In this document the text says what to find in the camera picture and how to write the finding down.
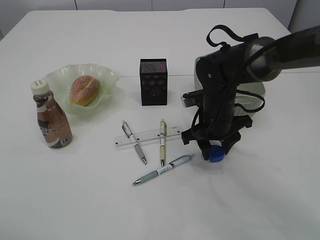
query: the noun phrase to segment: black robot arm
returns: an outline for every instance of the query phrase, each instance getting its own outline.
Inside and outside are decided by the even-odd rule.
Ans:
[[[214,29],[222,29],[243,43],[235,46],[225,42],[213,43],[210,33]],[[202,90],[185,93],[181,97],[185,107],[199,107],[191,128],[181,134],[183,143],[196,140],[205,160],[210,157],[210,140],[220,141],[227,154],[240,140],[239,130],[252,126],[248,115],[233,116],[239,84],[271,81],[282,69],[320,66],[320,26],[274,40],[258,37],[258,34],[239,37],[228,27],[217,25],[206,39],[211,46],[222,47],[198,58],[195,64]]]

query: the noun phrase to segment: black box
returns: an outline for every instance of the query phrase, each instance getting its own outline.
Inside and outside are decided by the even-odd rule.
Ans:
[[[167,59],[140,59],[142,106],[167,105]]]

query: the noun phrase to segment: bread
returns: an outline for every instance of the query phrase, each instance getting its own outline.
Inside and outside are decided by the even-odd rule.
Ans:
[[[93,76],[78,77],[71,86],[70,103],[72,105],[88,105],[98,94],[101,83]]]

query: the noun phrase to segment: silver pen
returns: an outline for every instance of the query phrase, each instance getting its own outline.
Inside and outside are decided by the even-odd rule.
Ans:
[[[140,177],[138,180],[136,180],[134,183],[132,183],[132,185],[135,186],[138,184],[143,184],[151,179],[154,179],[155,177],[158,177],[159,175],[161,175],[167,171],[170,171],[171,169],[174,169],[175,167],[177,167],[181,164],[185,164],[185,163],[191,161],[193,157],[194,157],[194,154],[181,156],[181,157],[177,158],[176,160],[173,160],[172,162],[170,162],[168,165],[163,166],[163,167],[159,168],[158,170],[152,171],[152,172],[148,173],[147,175]]]
[[[166,135],[167,135],[167,124],[165,120],[161,120],[160,122],[160,161],[161,167],[165,166],[166,162]]]
[[[144,164],[147,164],[147,159],[146,159],[144,153],[142,152],[139,143],[137,142],[135,136],[131,132],[129,125],[126,121],[122,121],[122,129],[125,132],[125,135],[130,139],[130,141],[131,141],[136,153],[138,154],[139,158],[141,159],[141,161]]]

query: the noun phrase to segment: green glass bowl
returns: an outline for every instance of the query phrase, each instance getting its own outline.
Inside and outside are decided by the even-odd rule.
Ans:
[[[70,90],[72,83],[79,77],[89,75],[100,80],[101,87],[97,96],[87,105],[71,105]],[[69,114],[91,112],[98,105],[105,104],[112,96],[116,81],[119,79],[111,69],[93,63],[67,65],[48,75],[47,80],[54,99]]]

